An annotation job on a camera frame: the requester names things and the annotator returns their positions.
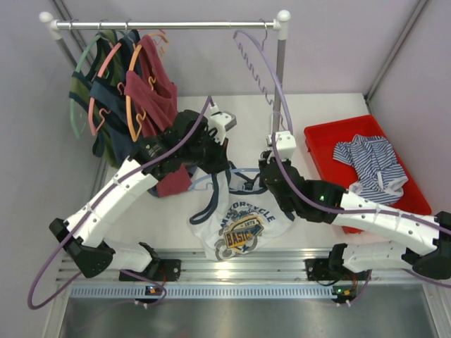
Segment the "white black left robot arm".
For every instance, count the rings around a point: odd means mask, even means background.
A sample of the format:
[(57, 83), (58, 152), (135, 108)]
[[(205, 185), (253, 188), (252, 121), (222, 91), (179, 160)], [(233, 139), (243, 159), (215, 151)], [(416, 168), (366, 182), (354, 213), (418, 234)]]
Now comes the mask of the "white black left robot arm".
[(159, 273), (159, 258), (150, 245), (121, 244), (105, 238), (109, 228), (142, 194), (182, 165), (208, 174), (228, 169), (226, 132), (233, 114), (214, 111), (209, 117), (185, 110), (157, 136), (136, 143), (116, 175), (77, 213), (55, 219), (49, 229), (63, 244), (86, 278), (105, 270), (129, 270), (145, 280)]

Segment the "light blue hanger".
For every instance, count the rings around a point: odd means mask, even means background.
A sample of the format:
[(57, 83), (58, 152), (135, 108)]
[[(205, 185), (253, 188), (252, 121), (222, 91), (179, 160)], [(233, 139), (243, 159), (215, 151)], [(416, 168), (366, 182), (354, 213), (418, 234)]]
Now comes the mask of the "light blue hanger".
[[(235, 169), (231, 169), (230, 172), (233, 174), (258, 173), (259, 169), (257, 169), (257, 168), (235, 168)], [(208, 191), (210, 189), (213, 189), (212, 176), (205, 175), (205, 176), (193, 181), (192, 184), (190, 185), (190, 187), (188, 188), (188, 191), (189, 192), (191, 192), (191, 191), (202, 192), (202, 191)]]

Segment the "white printed tank top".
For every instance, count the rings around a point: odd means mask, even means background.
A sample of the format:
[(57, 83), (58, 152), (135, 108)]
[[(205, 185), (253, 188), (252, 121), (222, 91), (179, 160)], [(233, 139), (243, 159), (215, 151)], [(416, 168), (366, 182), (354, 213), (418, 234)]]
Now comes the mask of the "white printed tank top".
[(212, 177), (210, 201), (189, 219), (212, 261), (250, 254), (284, 234), (295, 221), (293, 213), (281, 211), (272, 193), (260, 187), (259, 173), (254, 177), (231, 173), (235, 168), (231, 163)]

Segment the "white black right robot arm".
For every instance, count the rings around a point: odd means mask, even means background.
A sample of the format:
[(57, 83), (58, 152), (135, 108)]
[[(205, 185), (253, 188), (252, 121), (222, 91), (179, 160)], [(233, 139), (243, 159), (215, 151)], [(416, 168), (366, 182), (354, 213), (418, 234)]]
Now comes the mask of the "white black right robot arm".
[(417, 215), (384, 206), (324, 180), (306, 180), (272, 151), (259, 159), (260, 183), (282, 212), (312, 223), (348, 226), (384, 237), (373, 244), (336, 244), (328, 269), (337, 279), (372, 269), (402, 269), (423, 280), (450, 279), (450, 213)]

